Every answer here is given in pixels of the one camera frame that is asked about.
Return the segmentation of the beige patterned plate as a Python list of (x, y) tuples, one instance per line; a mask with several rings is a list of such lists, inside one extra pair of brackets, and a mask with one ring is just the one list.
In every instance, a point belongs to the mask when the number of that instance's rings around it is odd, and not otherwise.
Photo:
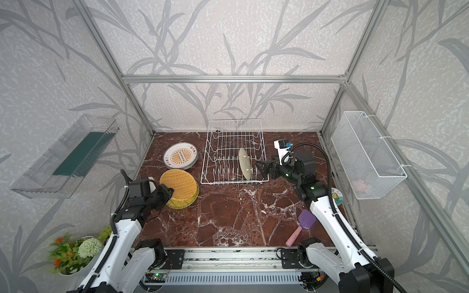
[(252, 179), (252, 165), (250, 161), (250, 157), (247, 151), (244, 148), (240, 148), (238, 152), (238, 162), (243, 177), (250, 181)]
[(168, 170), (162, 174), (160, 184), (165, 184), (174, 190), (172, 200), (175, 202), (195, 199), (199, 192), (195, 178), (184, 170)]
[(173, 188), (174, 193), (168, 201), (167, 206), (171, 209), (184, 209), (193, 204), (199, 196), (199, 185), (194, 187), (178, 187)]

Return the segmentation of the white wire dish rack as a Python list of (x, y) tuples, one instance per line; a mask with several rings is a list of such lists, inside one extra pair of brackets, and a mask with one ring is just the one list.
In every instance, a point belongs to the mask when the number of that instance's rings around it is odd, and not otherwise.
[[(251, 161), (252, 179), (243, 177), (238, 152), (244, 148)], [(264, 183), (255, 162), (266, 161), (265, 138), (259, 118), (210, 120), (203, 152), (200, 182), (205, 185)]]

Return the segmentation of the white plate with red characters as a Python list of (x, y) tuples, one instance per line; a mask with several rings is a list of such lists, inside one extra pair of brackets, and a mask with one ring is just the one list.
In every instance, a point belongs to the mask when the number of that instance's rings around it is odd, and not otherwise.
[(171, 155), (171, 162), (175, 168), (187, 170), (195, 165), (198, 161), (199, 153), (195, 148), (179, 148), (175, 150)]

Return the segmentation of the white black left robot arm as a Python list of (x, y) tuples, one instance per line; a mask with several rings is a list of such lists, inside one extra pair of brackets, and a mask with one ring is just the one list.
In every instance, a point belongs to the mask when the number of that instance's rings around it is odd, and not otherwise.
[(166, 261), (160, 239), (142, 241), (131, 248), (153, 210), (162, 210), (174, 189), (151, 178), (132, 180), (122, 169), (125, 194), (111, 214), (112, 233), (91, 271), (75, 293), (132, 293), (144, 274)]

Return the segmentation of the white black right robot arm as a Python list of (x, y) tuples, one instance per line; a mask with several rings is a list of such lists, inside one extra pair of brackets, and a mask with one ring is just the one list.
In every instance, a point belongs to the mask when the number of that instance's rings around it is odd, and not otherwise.
[(304, 267), (318, 267), (333, 280), (341, 293), (403, 293), (405, 289), (394, 279), (394, 267), (386, 258), (378, 257), (360, 239), (338, 209), (332, 192), (332, 170), (327, 164), (327, 184), (316, 178), (313, 153), (296, 151), (289, 141), (276, 140), (277, 162), (257, 161), (264, 177), (284, 178), (293, 184), (300, 201), (326, 230), (337, 252), (332, 253), (315, 238), (303, 241), (299, 248)]

